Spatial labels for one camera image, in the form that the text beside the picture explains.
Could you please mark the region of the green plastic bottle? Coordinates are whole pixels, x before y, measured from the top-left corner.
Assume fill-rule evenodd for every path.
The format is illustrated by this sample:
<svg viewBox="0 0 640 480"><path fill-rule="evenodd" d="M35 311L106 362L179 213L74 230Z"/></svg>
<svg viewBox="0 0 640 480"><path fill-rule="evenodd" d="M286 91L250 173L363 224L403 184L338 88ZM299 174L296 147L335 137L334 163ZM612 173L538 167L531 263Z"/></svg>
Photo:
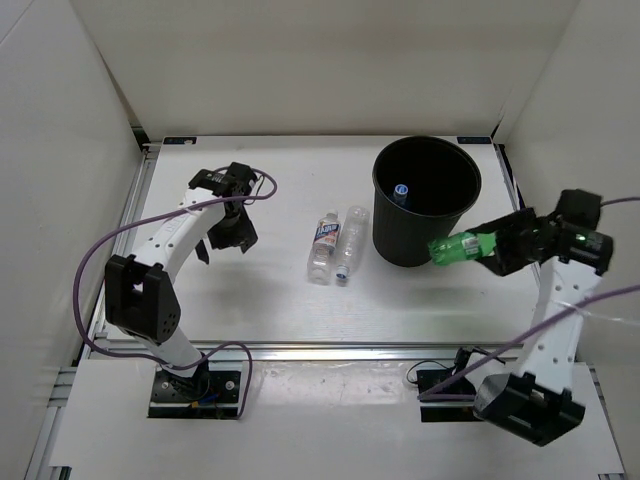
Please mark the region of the green plastic bottle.
<svg viewBox="0 0 640 480"><path fill-rule="evenodd" d="M461 232L430 242L428 251L435 265L448 266L492 256L496 245L495 233Z"/></svg>

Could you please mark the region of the clear bottle orange blue label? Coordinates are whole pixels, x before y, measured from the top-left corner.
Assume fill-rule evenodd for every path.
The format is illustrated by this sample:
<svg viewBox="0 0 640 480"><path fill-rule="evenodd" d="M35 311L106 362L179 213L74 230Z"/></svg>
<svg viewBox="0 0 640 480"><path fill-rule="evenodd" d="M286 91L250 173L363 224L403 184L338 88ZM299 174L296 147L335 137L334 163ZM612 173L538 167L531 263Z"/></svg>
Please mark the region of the clear bottle orange blue label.
<svg viewBox="0 0 640 480"><path fill-rule="evenodd" d="M307 277L312 283L326 285L329 282L340 228L337 210L329 210L317 222L307 262Z"/></svg>

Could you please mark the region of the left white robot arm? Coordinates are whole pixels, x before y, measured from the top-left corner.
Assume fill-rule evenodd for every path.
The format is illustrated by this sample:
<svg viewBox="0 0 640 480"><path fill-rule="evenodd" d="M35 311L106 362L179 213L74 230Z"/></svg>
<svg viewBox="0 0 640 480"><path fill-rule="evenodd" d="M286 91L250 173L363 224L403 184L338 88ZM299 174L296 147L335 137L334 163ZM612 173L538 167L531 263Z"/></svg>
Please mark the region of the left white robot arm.
<svg viewBox="0 0 640 480"><path fill-rule="evenodd" d="M136 338L162 368L175 375L175 388L188 400L206 395L210 377L195 363L202 354L179 328L181 307L173 282L191 253L209 262L211 250L246 252L258 240L244 200L258 175L232 163L225 172L202 169L189 182L179 214L129 256L105 265L106 320Z"/></svg>

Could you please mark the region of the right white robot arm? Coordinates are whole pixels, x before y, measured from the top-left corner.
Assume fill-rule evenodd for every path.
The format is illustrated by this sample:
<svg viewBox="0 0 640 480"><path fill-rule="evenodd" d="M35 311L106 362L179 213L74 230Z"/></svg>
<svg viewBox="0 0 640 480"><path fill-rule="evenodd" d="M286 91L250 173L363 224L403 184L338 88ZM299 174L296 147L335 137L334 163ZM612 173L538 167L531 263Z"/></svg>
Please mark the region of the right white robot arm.
<svg viewBox="0 0 640 480"><path fill-rule="evenodd" d="M555 209L538 216L531 208L478 227L493 233L496 247L483 260L490 271L510 275L539 267L539 295L531 335L514 362L478 349L449 375L449 387L470 400L474 415L537 446L580 425L585 408L572 394L572 369L583 316L576 309L609 268L613 240L598 232L602 198L579 190L561 193Z"/></svg>

